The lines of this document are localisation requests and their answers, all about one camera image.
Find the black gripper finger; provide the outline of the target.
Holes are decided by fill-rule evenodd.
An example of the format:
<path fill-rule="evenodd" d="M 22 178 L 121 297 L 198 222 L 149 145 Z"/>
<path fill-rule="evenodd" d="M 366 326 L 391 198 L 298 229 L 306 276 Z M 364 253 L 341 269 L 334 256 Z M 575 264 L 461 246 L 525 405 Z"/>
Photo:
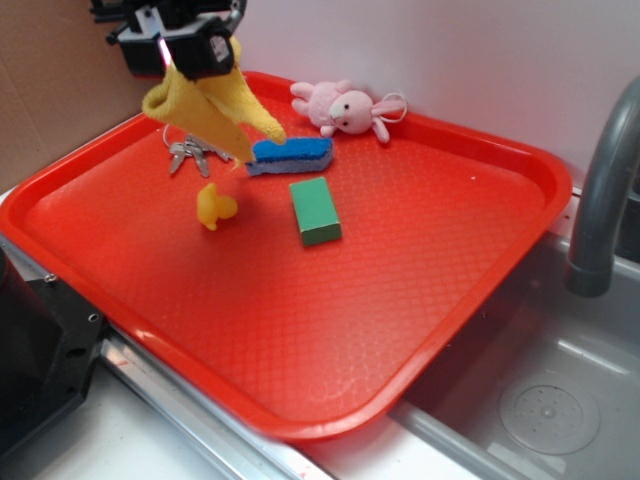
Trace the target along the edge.
<path fill-rule="evenodd" d="M 232 32 L 219 17 L 199 17 L 193 24 L 163 34 L 178 71 L 190 80 L 229 74 L 234 67 Z"/>
<path fill-rule="evenodd" d="M 161 37 L 119 43 L 127 67 L 132 75 L 141 78 L 161 78 L 171 64 Z"/>

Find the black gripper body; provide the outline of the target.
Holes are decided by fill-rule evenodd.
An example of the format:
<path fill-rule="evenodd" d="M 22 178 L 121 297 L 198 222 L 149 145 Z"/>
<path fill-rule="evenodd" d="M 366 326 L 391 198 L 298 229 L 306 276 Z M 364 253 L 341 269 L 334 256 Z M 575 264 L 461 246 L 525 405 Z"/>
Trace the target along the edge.
<path fill-rule="evenodd" d="M 212 24 L 232 34 L 244 17 L 247 1 L 92 1 L 96 23 L 118 23 L 107 42 L 151 40 L 191 34 Z"/>

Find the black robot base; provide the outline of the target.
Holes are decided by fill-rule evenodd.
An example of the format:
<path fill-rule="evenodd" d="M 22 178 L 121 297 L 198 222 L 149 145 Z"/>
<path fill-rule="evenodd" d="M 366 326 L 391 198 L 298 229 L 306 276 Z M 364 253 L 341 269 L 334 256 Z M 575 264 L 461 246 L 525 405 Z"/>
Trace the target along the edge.
<path fill-rule="evenodd" d="M 62 280 L 26 280 L 1 254 L 1 459 L 86 399 L 104 314 Z"/>

